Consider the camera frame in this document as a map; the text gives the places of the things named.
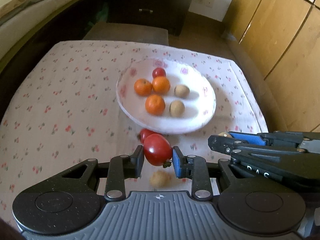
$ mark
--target tomato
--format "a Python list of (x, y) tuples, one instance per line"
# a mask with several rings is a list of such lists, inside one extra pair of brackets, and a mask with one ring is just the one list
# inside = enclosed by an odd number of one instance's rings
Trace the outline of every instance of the tomato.
[(152, 72), (152, 77), (156, 78), (156, 77), (165, 77), (166, 73), (165, 70), (163, 68), (157, 67), (153, 72)]
[(143, 153), (153, 166), (162, 166), (172, 158), (172, 148), (160, 134), (151, 134), (144, 140)]
[(151, 134), (155, 134), (156, 132), (150, 131), (146, 128), (141, 129), (140, 133), (138, 134), (138, 139), (142, 144), (144, 144), (144, 140)]

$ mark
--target tablecloth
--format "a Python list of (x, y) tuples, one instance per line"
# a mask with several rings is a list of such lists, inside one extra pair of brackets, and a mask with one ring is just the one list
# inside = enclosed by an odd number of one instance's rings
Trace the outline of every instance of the tablecloth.
[[(166, 136), (184, 155), (209, 162), (226, 158), (207, 145), (224, 131), (267, 132), (264, 117), (241, 71), (231, 60), (168, 46), (122, 41), (60, 42), (44, 56), (13, 96), (0, 125), (0, 217), (15, 225), (12, 202), (22, 190), (87, 158), (108, 162), (131, 154), (141, 127), (120, 109), (115, 95), (120, 72), (132, 62), (164, 58), (196, 68), (212, 85), (217, 108), (201, 130)], [(146, 160), (139, 179), (126, 179), (131, 190), (156, 191), (150, 175), (162, 167)], [(191, 180), (174, 177), (162, 190), (190, 190)], [(103, 195), (105, 179), (98, 193)], [(218, 194), (214, 179), (213, 191)]]

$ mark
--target gray textured grip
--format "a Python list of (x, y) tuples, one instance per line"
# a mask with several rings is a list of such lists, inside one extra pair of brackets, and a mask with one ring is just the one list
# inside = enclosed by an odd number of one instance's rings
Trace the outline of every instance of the gray textured grip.
[(86, 228), (63, 236), (23, 232), (27, 240), (298, 240), (295, 233), (257, 237), (227, 225), (206, 202), (192, 200), (187, 192), (132, 192), (108, 203)]

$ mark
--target small potato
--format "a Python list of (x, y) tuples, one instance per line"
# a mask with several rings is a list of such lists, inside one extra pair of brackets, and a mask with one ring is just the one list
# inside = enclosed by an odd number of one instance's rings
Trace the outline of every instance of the small potato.
[(178, 98), (186, 98), (190, 93), (190, 89), (185, 85), (176, 85), (174, 94)]
[(165, 171), (155, 171), (149, 179), (149, 183), (154, 188), (161, 188), (170, 182), (170, 174)]
[(185, 106), (180, 100), (174, 100), (170, 104), (169, 113), (172, 117), (181, 117), (184, 113)]
[(231, 134), (229, 134), (229, 133), (227, 133), (227, 132), (221, 132), (221, 133), (219, 133), (218, 135), (232, 138)]

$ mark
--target white bowl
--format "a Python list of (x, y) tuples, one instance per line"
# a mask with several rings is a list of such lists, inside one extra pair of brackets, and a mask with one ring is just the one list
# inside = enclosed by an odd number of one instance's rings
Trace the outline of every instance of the white bowl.
[[(165, 69), (171, 84), (170, 91), (163, 96), (165, 111), (162, 116), (147, 113), (147, 97), (138, 96), (133, 88), (139, 78), (152, 82), (152, 72), (157, 67)], [(178, 84), (190, 88), (187, 98), (181, 99), (174, 95), (174, 88)], [(132, 62), (117, 80), (116, 97), (119, 106), (130, 119), (144, 128), (162, 134), (182, 134), (198, 130), (211, 120), (216, 110), (216, 95), (208, 80), (195, 68), (167, 59), (147, 58)], [(171, 117), (169, 114), (170, 103), (177, 99), (186, 107), (180, 118)]]

